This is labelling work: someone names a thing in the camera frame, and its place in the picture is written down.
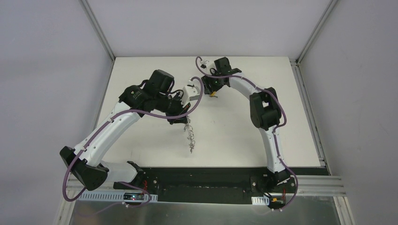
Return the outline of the yellow key tag with key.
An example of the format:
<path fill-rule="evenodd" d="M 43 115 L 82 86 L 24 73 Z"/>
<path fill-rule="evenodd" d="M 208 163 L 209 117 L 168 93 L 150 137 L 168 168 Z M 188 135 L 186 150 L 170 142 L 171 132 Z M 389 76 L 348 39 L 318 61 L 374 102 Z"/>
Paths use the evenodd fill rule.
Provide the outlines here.
<path fill-rule="evenodd" d="M 210 97 L 210 98 L 218 98 L 218 96 L 216 96 L 216 92 L 215 92 L 215 91 L 212 92 L 212 93 L 209 95 L 209 97 Z"/>

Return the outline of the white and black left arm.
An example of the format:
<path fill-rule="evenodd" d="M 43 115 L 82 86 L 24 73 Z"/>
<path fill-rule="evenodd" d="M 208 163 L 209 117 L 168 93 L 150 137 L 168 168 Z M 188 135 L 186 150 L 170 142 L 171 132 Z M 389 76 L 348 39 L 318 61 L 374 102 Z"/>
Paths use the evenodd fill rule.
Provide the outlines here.
<path fill-rule="evenodd" d="M 134 190 L 142 186 L 143 171 L 136 163 L 110 163 L 103 157 L 130 126 L 153 110 L 162 112 L 161 118 L 170 124 L 188 122 L 186 113 L 200 93 L 199 87 L 188 81 L 182 89 L 172 91 L 174 84 L 169 73 L 153 71 L 149 79 L 123 91 L 109 115 L 87 138 L 74 148 L 65 146 L 60 151 L 69 173 L 86 190 L 93 191 L 105 182 L 125 182 Z"/>

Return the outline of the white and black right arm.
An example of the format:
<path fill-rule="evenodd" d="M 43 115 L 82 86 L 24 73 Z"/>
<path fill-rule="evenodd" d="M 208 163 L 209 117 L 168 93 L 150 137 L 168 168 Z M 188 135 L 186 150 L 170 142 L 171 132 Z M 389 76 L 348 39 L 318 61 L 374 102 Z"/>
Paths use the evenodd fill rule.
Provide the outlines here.
<path fill-rule="evenodd" d="M 249 100 L 250 119 L 260 131 L 267 157 L 265 189 L 278 192 L 291 178 L 291 169 L 287 166 L 282 152 L 279 130 L 287 123 L 286 113 L 278 101 L 276 90 L 272 87 L 261 88 L 246 78 L 239 68 L 232 68 L 227 57 L 214 62 L 196 57 L 195 65 L 203 74 L 202 82 L 205 94 L 213 95 L 222 87 L 237 90 Z"/>

